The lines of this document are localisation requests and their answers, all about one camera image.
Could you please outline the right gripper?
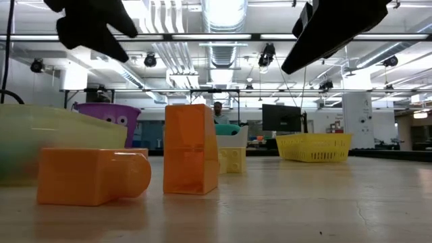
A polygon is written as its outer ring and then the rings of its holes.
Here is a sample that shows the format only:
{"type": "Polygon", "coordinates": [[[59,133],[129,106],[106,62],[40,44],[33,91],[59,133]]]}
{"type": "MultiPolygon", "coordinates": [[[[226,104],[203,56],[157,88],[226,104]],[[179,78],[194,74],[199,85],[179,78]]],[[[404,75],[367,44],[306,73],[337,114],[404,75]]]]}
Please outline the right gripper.
{"type": "Polygon", "coordinates": [[[304,7],[292,34],[296,42],[281,69],[287,74],[333,55],[360,32],[378,25],[392,0],[313,0],[304,7]]]}

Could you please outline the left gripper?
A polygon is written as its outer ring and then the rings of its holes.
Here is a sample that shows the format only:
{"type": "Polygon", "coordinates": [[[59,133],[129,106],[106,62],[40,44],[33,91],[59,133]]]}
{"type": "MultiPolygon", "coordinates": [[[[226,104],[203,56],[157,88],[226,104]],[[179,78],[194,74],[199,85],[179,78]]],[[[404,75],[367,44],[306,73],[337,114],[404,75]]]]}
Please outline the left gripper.
{"type": "Polygon", "coordinates": [[[130,38],[138,31],[122,0],[43,0],[54,12],[64,12],[56,23],[59,41],[67,49],[83,46],[120,62],[128,55],[107,28],[108,23],[130,38]]]}

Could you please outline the yellow translucent container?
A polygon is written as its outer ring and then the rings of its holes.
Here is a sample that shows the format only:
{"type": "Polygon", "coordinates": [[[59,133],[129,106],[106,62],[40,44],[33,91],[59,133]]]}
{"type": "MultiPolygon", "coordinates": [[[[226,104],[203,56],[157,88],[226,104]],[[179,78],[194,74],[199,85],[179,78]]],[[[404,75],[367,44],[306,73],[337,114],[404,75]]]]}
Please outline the yellow translucent container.
{"type": "Polygon", "coordinates": [[[0,105],[0,186],[37,181],[42,148],[122,149],[127,128],[66,109],[0,105]]]}

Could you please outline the yellow plastic basket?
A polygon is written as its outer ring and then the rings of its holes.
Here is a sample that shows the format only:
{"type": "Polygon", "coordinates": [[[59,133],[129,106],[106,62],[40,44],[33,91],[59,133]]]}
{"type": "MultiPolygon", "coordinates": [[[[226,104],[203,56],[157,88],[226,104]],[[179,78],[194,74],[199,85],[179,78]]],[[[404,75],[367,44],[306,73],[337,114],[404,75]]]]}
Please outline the yellow plastic basket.
{"type": "Polygon", "coordinates": [[[276,137],[279,156],[306,163],[338,163],[348,158],[351,134],[292,134],[276,137]]]}

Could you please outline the short orange toy block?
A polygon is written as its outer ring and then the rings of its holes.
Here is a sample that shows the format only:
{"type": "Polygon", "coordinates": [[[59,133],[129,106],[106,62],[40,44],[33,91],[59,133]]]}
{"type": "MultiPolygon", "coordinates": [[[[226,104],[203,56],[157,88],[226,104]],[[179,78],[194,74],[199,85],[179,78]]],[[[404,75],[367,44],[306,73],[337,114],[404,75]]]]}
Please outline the short orange toy block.
{"type": "Polygon", "coordinates": [[[207,105],[165,108],[163,192],[205,195],[218,187],[213,113],[207,105]]]}

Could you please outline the long orange toy block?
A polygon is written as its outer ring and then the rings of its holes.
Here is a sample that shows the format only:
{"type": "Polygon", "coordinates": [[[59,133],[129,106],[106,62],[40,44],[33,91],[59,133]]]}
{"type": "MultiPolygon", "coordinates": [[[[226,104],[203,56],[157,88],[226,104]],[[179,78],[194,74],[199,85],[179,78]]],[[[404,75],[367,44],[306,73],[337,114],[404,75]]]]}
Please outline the long orange toy block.
{"type": "Polygon", "coordinates": [[[38,159],[37,203],[99,206],[136,198],[149,186],[146,148],[44,148],[38,159]]]}

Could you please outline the black computer monitor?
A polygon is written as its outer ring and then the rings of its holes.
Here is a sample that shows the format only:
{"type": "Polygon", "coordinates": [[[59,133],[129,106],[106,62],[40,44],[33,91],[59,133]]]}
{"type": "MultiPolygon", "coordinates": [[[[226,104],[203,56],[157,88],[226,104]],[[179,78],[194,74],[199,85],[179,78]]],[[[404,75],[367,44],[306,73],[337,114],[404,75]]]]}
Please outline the black computer monitor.
{"type": "Polygon", "coordinates": [[[263,130],[301,132],[301,109],[284,105],[262,105],[263,130]]]}

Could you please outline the person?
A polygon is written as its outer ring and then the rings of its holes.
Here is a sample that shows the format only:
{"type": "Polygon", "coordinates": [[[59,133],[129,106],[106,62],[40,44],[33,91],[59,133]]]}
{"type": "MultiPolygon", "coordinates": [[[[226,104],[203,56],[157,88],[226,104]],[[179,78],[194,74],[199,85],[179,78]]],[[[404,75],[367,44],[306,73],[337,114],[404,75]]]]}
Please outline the person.
{"type": "Polygon", "coordinates": [[[220,103],[219,101],[214,102],[213,111],[213,119],[216,124],[227,125],[230,123],[228,117],[222,114],[222,103],[220,103]]]}

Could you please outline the white plastic bin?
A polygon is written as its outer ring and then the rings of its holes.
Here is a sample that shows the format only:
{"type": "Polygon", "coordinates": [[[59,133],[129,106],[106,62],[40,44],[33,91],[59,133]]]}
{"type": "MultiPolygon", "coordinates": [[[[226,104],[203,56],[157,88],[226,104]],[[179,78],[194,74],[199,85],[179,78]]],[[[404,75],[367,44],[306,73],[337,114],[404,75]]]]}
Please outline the white plastic bin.
{"type": "Polygon", "coordinates": [[[248,126],[242,126],[235,135],[216,135],[220,148],[246,148],[248,142],[248,126]]]}

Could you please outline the silver ventilation duct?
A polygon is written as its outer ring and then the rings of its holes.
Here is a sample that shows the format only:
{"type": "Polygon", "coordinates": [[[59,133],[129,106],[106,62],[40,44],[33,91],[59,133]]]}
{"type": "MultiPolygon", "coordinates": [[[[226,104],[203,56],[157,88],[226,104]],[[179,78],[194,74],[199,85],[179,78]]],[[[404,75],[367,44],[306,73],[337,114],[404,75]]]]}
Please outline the silver ventilation duct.
{"type": "MultiPolygon", "coordinates": [[[[236,34],[244,30],[248,0],[200,0],[205,32],[236,34]]],[[[214,88],[229,88],[242,46],[239,42],[209,42],[209,77],[214,88]]]]}

